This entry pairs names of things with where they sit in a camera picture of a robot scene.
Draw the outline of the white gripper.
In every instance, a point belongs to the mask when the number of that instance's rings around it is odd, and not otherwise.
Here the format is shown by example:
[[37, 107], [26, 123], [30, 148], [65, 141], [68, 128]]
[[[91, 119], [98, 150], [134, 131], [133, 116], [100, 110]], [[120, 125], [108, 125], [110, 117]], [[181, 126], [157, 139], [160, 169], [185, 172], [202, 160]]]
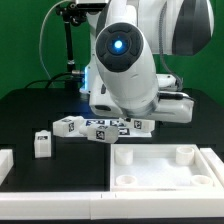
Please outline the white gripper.
[[108, 91], [96, 91], [90, 95], [89, 105], [94, 114], [103, 117], [147, 119], [174, 123], [189, 123], [192, 120], [194, 101], [183, 93], [159, 93], [159, 102], [151, 112], [137, 113], [122, 109]]

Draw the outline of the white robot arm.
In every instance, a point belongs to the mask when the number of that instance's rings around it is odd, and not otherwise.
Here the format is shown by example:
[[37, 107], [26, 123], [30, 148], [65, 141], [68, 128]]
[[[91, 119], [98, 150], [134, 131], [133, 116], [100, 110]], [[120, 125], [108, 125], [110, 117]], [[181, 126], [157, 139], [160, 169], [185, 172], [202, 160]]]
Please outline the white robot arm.
[[211, 40], [210, 0], [80, 0], [98, 12], [90, 107], [99, 116], [188, 123], [194, 102], [172, 71], [156, 72], [153, 56], [192, 56]]

